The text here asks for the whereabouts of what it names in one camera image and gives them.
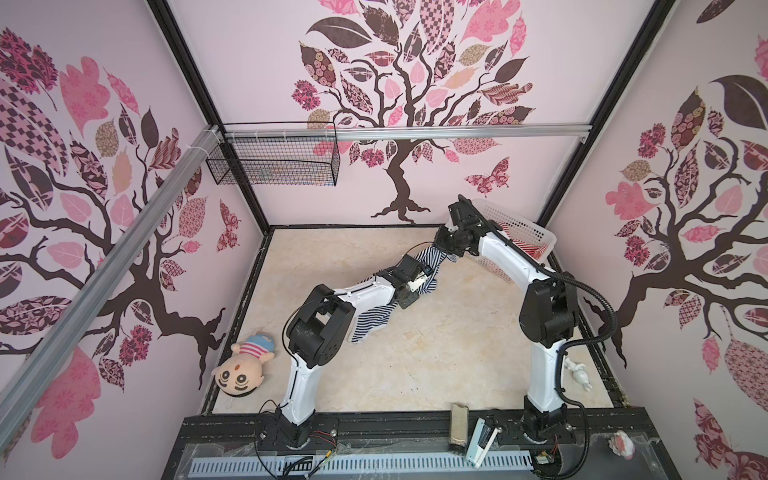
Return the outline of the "blue white striped tank top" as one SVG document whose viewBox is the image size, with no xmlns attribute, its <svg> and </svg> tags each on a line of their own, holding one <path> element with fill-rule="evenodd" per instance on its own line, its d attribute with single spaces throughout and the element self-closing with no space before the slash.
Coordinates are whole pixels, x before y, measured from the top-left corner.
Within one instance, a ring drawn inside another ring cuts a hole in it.
<svg viewBox="0 0 768 480">
<path fill-rule="evenodd" d="M 447 254 L 432 244 L 412 257 L 427 263 L 434 269 L 432 275 L 435 276 L 436 288 L 440 265 L 445 260 L 453 263 L 457 261 L 457 256 Z M 334 290 L 334 294 L 339 299 L 350 303 L 355 308 L 351 332 L 348 335 L 348 341 L 351 343 L 360 342 L 371 331 L 385 327 L 395 307 L 398 306 L 394 303 L 395 289 L 383 278 L 383 270 L 376 272 L 362 283 Z"/>
</svg>

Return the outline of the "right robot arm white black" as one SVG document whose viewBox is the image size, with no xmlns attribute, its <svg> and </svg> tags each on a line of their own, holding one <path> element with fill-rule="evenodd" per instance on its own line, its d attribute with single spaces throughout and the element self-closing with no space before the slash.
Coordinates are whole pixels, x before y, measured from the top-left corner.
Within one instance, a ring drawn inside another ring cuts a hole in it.
<svg viewBox="0 0 768 480">
<path fill-rule="evenodd" d="M 434 245 L 459 257 L 468 253 L 489 260 L 523 291 L 518 320 L 533 346 L 522 424 L 531 441 L 546 441 L 567 422 L 562 348 L 574 333 L 575 287 L 537 263 L 462 195 L 449 206 L 449 221 Z"/>
</svg>

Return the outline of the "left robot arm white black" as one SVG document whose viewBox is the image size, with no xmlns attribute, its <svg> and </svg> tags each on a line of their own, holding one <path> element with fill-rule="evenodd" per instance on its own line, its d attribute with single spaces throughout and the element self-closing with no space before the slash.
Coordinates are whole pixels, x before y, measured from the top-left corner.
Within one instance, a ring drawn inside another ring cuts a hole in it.
<svg viewBox="0 0 768 480">
<path fill-rule="evenodd" d="M 394 266 L 351 287 L 317 285 L 284 329 L 284 348 L 291 370 L 284 399 L 277 408 L 282 441 L 298 449 L 309 440 L 323 368 L 338 354 L 350 327 L 373 314 L 419 299 L 435 268 L 408 254 Z"/>
</svg>

